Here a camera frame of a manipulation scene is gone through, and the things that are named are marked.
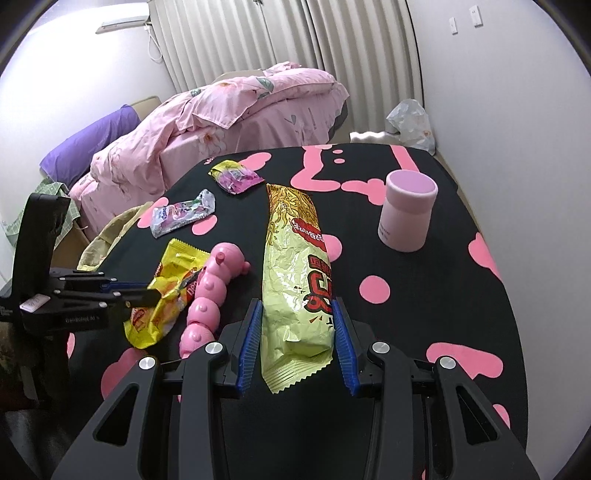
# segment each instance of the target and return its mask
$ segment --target candy wrapper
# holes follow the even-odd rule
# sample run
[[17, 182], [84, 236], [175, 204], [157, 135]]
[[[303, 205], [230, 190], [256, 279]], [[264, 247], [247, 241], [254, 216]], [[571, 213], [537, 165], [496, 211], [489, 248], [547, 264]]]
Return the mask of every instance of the candy wrapper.
[[261, 367], [277, 393], [330, 363], [335, 328], [330, 263], [314, 204], [281, 185], [267, 185], [267, 193]]
[[213, 167], [209, 174], [226, 192], [236, 195], [265, 181], [252, 170], [232, 160], [224, 160]]
[[201, 220], [216, 210], [216, 198], [205, 189], [197, 198], [188, 202], [175, 203], [155, 208], [152, 212], [150, 229], [154, 238], [163, 236], [177, 228]]
[[124, 324], [131, 345], [147, 348], [170, 331], [178, 314], [193, 299], [197, 275], [208, 257], [207, 252], [175, 238], [168, 242], [154, 279], [148, 285], [160, 292], [161, 300], [154, 308], [132, 309], [131, 318]]

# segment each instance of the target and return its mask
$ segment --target light switch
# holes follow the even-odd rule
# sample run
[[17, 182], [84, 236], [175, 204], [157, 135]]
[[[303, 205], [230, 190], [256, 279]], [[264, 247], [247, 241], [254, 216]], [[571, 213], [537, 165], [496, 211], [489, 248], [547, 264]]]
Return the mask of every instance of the light switch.
[[457, 33], [456, 19], [454, 17], [451, 17], [449, 19], [449, 28], [452, 31], [452, 35], [455, 35]]
[[478, 5], [474, 5], [470, 9], [470, 16], [472, 17], [472, 23], [475, 27], [481, 27], [483, 25], [482, 17], [480, 16], [480, 8], [478, 8]]

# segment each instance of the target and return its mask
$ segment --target floral pattern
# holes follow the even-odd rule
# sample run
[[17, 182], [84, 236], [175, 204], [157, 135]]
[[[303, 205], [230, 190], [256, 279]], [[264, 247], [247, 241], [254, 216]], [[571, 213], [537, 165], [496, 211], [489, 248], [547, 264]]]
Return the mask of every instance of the floral pattern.
[[223, 141], [224, 136], [225, 132], [223, 128], [204, 128], [199, 137], [199, 156], [202, 158], [209, 158], [225, 152], [227, 146]]

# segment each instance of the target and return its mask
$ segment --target yellow snack bag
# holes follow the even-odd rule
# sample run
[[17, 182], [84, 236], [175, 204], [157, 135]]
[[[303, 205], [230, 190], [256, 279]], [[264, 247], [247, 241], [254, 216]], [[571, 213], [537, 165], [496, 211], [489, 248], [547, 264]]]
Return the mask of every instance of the yellow snack bag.
[[147, 348], [159, 342], [174, 326], [178, 314], [195, 295], [196, 281], [186, 284], [195, 272], [203, 268], [209, 257], [173, 238], [166, 247], [154, 279], [148, 288], [155, 288], [162, 295], [154, 308], [131, 310], [131, 318], [124, 323], [125, 336], [136, 348]]
[[269, 227], [262, 281], [262, 376], [273, 393], [332, 360], [332, 279], [314, 204], [305, 193], [267, 185]]

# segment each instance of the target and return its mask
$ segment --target plastic bag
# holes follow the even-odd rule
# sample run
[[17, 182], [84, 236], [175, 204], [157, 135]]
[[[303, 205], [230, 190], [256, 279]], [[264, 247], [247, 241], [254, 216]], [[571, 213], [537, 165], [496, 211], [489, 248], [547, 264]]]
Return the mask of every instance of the plastic bag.
[[435, 137], [425, 109], [413, 99], [403, 100], [390, 112], [388, 122], [400, 132], [400, 143], [435, 155]]

